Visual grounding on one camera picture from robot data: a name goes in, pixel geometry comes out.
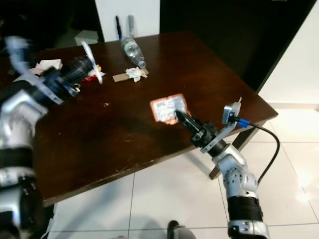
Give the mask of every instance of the dark brown tabletop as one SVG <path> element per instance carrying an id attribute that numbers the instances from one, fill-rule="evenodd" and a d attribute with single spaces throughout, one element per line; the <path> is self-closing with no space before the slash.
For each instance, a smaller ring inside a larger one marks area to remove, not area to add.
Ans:
<path id="1" fill-rule="evenodd" d="M 146 79 L 115 83 L 113 75 L 134 65 L 119 42 L 91 45 L 96 63 L 107 73 L 103 84 L 82 83 L 76 98 L 54 106 L 38 123 L 34 162 L 45 205 L 192 149 L 190 133 L 181 124 L 155 122 L 152 100 L 183 93 L 188 109 L 219 129 L 225 104 L 240 97 L 244 119 L 258 123 L 277 115 L 194 34 L 162 34 L 136 41 L 150 72 Z M 82 47 L 46 50 L 38 54 L 38 61 L 62 59 L 66 64 L 81 55 Z M 0 62 L 3 88 L 11 78 L 7 60 Z"/>

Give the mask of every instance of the black shoe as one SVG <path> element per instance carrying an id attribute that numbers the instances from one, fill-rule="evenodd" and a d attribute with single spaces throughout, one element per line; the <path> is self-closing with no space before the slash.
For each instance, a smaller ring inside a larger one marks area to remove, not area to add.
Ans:
<path id="1" fill-rule="evenodd" d="M 177 221 L 170 221 L 167 226 L 167 239 L 174 239 L 174 229 L 179 226 Z"/>

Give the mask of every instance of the table leg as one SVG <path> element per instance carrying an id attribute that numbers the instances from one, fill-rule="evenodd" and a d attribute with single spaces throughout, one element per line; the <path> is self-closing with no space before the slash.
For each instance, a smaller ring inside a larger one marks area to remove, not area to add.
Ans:
<path id="1" fill-rule="evenodd" d="M 235 140 L 233 141 L 233 146 L 235 146 L 235 148 L 237 148 L 239 151 L 242 150 L 246 144 L 251 140 L 251 138 L 257 133 L 258 128 L 250 128 L 248 130 L 245 130 L 241 133 L 239 133 L 239 135 L 235 138 Z M 218 178 L 218 176 L 220 175 L 220 170 L 217 166 L 215 166 L 213 168 L 213 170 L 210 172 L 209 177 L 213 180 Z"/>

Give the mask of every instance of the crumpled paper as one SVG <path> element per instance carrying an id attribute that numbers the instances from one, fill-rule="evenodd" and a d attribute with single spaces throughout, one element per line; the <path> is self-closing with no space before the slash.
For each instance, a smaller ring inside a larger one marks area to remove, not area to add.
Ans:
<path id="1" fill-rule="evenodd" d="M 148 76 L 145 74 L 144 71 L 142 71 L 139 67 L 137 68 L 130 68 L 125 70 L 126 74 L 129 76 L 129 78 L 133 78 L 134 82 L 137 82 L 141 79 L 141 76 L 147 78 Z"/>

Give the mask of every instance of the floor tile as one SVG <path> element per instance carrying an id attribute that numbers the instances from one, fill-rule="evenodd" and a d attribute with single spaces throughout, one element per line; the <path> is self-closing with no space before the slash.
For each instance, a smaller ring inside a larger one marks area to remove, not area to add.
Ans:
<path id="1" fill-rule="evenodd" d="M 319 143 L 283 143 L 300 184 L 319 218 Z"/>
<path id="2" fill-rule="evenodd" d="M 52 231 L 128 230 L 133 176 L 58 203 Z"/>
<path id="3" fill-rule="evenodd" d="M 271 239 L 314 239 L 319 235 L 319 224 L 269 227 Z"/>
<path id="4" fill-rule="evenodd" d="M 50 232 L 48 239 L 126 239 L 128 231 Z"/>
<path id="5" fill-rule="evenodd" d="M 314 110 L 277 110 L 270 120 L 281 142 L 319 142 L 319 112 Z"/>
<path id="6" fill-rule="evenodd" d="M 257 178 L 272 158 L 275 148 L 275 143 L 250 142 L 242 150 L 249 169 Z M 222 192 L 227 205 L 223 185 Z M 317 223 L 309 202 L 301 200 L 306 195 L 282 149 L 261 182 L 257 193 L 264 213 L 264 221 L 268 225 Z"/>
<path id="7" fill-rule="evenodd" d="M 197 239 L 229 239 L 227 228 L 190 229 Z M 134 230 L 129 239 L 166 239 L 166 230 Z"/>
<path id="8" fill-rule="evenodd" d="M 130 229 L 166 228 L 177 220 L 190 228 L 227 225 L 213 163 L 198 149 L 135 174 Z"/>
<path id="9" fill-rule="evenodd" d="M 269 129 L 271 132 L 274 132 L 273 127 L 271 126 L 271 123 L 267 121 L 264 125 L 264 128 Z M 224 140 L 227 143 L 232 143 L 235 138 L 238 136 L 238 133 L 233 134 L 231 136 L 228 136 L 224 138 Z M 258 130 L 257 133 L 253 136 L 253 138 L 250 140 L 250 142 L 275 142 L 275 139 L 268 133 Z"/>

